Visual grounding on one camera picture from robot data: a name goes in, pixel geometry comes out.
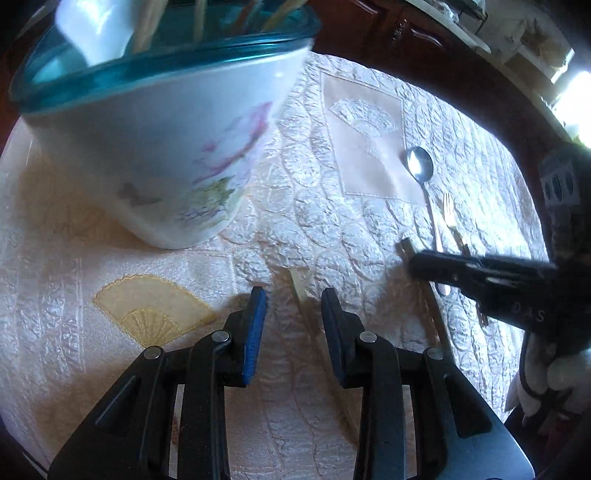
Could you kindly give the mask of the white gloved right hand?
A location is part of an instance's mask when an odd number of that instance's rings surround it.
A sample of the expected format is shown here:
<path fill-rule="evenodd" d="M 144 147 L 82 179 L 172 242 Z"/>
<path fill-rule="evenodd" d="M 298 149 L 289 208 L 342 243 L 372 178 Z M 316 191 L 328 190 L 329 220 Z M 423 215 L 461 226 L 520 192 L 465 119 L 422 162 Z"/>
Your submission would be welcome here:
<path fill-rule="evenodd" d="M 521 406 L 525 416 L 532 418 L 541 410 L 542 397 L 551 392 L 558 393 L 562 415 L 581 415 L 590 408 L 590 348 L 559 354 L 556 344 L 526 332 L 505 411 Z"/>

